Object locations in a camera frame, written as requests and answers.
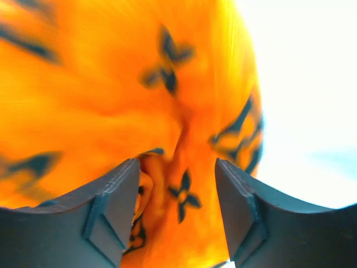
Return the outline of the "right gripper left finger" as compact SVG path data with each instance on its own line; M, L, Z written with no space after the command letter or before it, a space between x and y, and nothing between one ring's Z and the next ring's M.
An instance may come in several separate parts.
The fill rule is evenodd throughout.
M1 209L1 266L119 267L139 173L129 159L48 205Z

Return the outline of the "orange black patterned pillowcase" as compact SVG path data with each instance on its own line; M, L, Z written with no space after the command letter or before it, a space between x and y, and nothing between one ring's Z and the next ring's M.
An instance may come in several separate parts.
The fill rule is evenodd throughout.
M228 259L217 158L262 149L252 39L235 1L2 1L1 206L141 165L123 267Z

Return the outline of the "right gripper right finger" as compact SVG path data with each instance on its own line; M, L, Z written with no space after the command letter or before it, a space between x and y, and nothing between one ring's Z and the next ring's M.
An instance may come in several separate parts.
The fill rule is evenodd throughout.
M215 180L236 267L356 266L356 205L331 209L302 201L222 159Z

